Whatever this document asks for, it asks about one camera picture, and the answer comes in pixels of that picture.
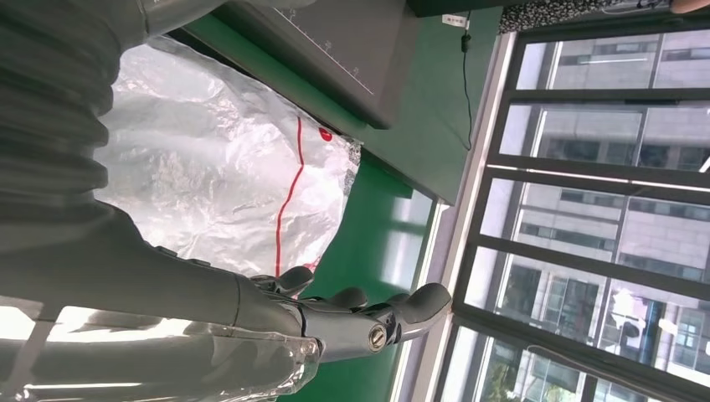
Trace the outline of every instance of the robotic hand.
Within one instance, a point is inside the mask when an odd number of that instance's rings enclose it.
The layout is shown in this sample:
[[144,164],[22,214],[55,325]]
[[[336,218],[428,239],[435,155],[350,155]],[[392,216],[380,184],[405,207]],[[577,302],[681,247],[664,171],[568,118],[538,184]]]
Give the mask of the robotic hand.
[[440,284],[430,283],[413,295],[400,294],[384,303],[365,307],[368,299],[357,288],[329,298],[294,300],[313,280],[306,267],[296,267],[280,278],[256,276],[251,280],[273,302],[299,317],[302,334],[322,346],[322,361],[356,358],[428,332],[447,312],[451,297]]

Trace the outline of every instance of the green table surface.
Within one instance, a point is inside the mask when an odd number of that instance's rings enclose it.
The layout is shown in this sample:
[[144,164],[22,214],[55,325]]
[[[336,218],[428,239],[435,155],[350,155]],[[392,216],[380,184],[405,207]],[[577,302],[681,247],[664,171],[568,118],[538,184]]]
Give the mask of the green table surface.
[[[466,62],[472,115],[476,115],[495,43],[501,8],[471,15]],[[375,130],[314,85],[289,70],[239,32],[207,16],[186,31],[337,131],[357,138],[408,183],[452,204],[466,163],[470,129],[463,91],[461,28],[423,18],[404,87],[399,118],[390,130]]]

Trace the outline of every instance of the tree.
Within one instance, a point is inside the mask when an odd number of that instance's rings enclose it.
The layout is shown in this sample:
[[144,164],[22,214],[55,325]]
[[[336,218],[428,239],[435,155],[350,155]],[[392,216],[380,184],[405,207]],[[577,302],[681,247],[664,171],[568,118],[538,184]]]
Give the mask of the tree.
[[518,398],[513,395],[510,386],[511,367],[500,362],[494,364],[486,376],[486,387],[481,402],[517,402]]

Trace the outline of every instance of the crumpled plastic bag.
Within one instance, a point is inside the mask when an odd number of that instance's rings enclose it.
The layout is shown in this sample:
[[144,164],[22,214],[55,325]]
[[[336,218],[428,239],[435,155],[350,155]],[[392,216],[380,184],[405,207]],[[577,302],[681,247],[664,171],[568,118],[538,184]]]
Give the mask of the crumpled plastic bag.
[[360,146],[269,87],[172,39],[127,51],[96,197],[144,239],[247,276],[315,267],[342,220]]

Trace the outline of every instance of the black window frame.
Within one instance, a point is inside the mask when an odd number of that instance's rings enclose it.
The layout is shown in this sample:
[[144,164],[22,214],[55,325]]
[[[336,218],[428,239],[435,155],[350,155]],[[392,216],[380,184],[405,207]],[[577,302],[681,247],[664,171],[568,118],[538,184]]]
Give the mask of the black window frame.
[[[502,94],[500,110],[497,113],[496,123],[493,129],[490,151],[486,158],[486,164],[488,166],[485,167],[482,175],[475,208],[478,210],[485,208],[488,194],[491,190],[491,184],[495,178],[515,181],[521,185],[522,183],[539,183],[565,188],[576,188],[582,191],[615,193],[623,196],[626,203],[628,203],[631,197],[636,196],[640,190],[642,190],[644,197],[647,198],[660,199],[672,203],[710,205],[710,193],[679,192],[669,188],[640,187],[638,184],[635,184],[636,182],[659,182],[659,171],[654,167],[620,166],[500,153],[507,113],[510,107],[516,104],[544,106],[546,104],[562,102],[594,104],[621,101],[622,103],[626,102],[629,104],[648,103],[651,105],[664,105],[675,104],[679,101],[710,101],[710,91],[708,91],[707,88],[652,88],[649,90],[518,90],[516,88],[517,79],[522,67],[524,49],[528,44],[597,39],[600,37],[610,38],[662,34],[710,28],[710,13],[703,13],[702,16],[699,14],[689,15],[688,18],[684,18],[680,23],[675,24],[666,23],[667,19],[667,16],[659,14],[640,17],[630,16],[628,18],[613,18],[613,20],[609,21],[600,20],[589,23],[580,22],[556,27],[536,28],[530,32],[521,33],[517,38],[517,43],[512,54],[506,88]],[[656,58],[659,61],[661,59],[660,46],[656,51]],[[640,140],[641,139],[639,139],[635,150],[636,161],[634,165],[638,164],[638,154],[641,151]],[[608,179],[609,181],[600,180],[595,183],[586,183],[586,181],[579,178],[550,177],[549,175],[538,173],[538,171],[564,172],[569,175],[584,175],[589,171],[594,171],[596,176]],[[625,182],[615,181],[619,179],[625,180]],[[676,186],[696,187],[699,183],[705,183],[707,180],[705,180],[701,173],[697,172],[664,170],[661,181]],[[518,191],[517,194],[519,195],[520,189],[516,190],[514,188],[513,192],[515,193],[516,191]],[[498,250],[499,255],[507,253],[515,254],[516,250],[519,250],[520,255],[552,256],[549,252],[542,252],[535,246],[520,245],[514,240],[494,239],[491,236],[482,234],[481,224],[483,215],[483,213],[474,214],[471,219],[471,228],[466,242],[464,258],[461,262],[453,304],[455,327],[468,327],[480,333],[478,337],[479,340],[476,343],[476,350],[478,350],[478,346],[485,343],[486,337],[493,337],[496,340],[503,340],[523,348],[531,347],[532,345],[544,346],[546,349],[536,350],[535,353],[539,352],[539,354],[544,357],[551,358],[552,360],[557,359],[559,363],[564,363],[558,360],[558,356],[569,355],[569,351],[565,350],[565,348],[574,348],[577,349],[576,353],[582,353],[582,351],[584,351],[587,357],[596,357],[595,364],[601,367],[599,368],[599,373],[604,374],[604,376],[609,375],[609,377],[602,377],[604,379],[609,379],[610,381],[614,381],[614,378],[628,379],[627,374],[633,372],[637,376],[640,375],[645,379],[652,380],[646,383],[646,388],[636,388],[636,383],[630,381],[627,384],[631,387],[631,391],[645,393],[647,390],[653,389],[654,392],[661,392],[661,394],[664,395],[675,393],[677,398],[684,400],[704,401],[707,398],[707,389],[691,381],[678,378],[654,368],[646,367],[640,363],[629,362],[624,358],[599,351],[596,348],[585,347],[578,343],[569,343],[565,341],[564,338],[545,332],[542,329],[530,327],[525,323],[516,322],[511,318],[487,311],[486,309],[467,305],[465,303],[466,288],[471,278],[472,263],[476,258],[476,250],[480,247]],[[580,271],[608,276],[610,279],[634,281],[643,286],[654,287],[656,289],[694,297],[700,301],[710,302],[710,283],[671,278],[656,273],[647,273],[643,275],[643,277],[639,277],[630,274],[629,271],[634,270],[633,268],[614,262],[604,263],[584,257],[572,257],[571,255],[558,252],[553,254],[553,260],[560,265],[567,265],[564,264],[565,261],[569,261],[569,264],[574,262],[577,265],[568,266],[574,266],[575,269]],[[500,275],[502,274],[502,271],[496,270],[491,282],[492,287],[500,283]],[[491,294],[489,294],[488,301],[486,302],[487,306],[490,306],[491,300],[498,296],[493,293],[495,292],[492,291]],[[455,331],[452,332],[451,336],[455,338]],[[447,347],[448,358],[450,358],[452,348],[453,345],[450,341]],[[547,351],[559,353],[559,355],[549,354]],[[476,383],[478,370],[481,369],[481,366],[476,366],[478,363],[477,361],[471,363],[471,371],[469,372],[469,381],[471,384]],[[446,370],[448,369],[448,359],[446,355],[443,367],[444,370],[440,375],[436,393],[439,397],[443,391]],[[616,371],[616,368],[625,368],[626,371]],[[617,377],[611,376],[611,373],[616,373]],[[596,378],[587,376],[584,391],[581,396],[582,402],[592,402],[594,400],[596,383]],[[469,386],[469,384],[466,387],[471,392],[473,392],[472,390],[475,388],[474,386]]]

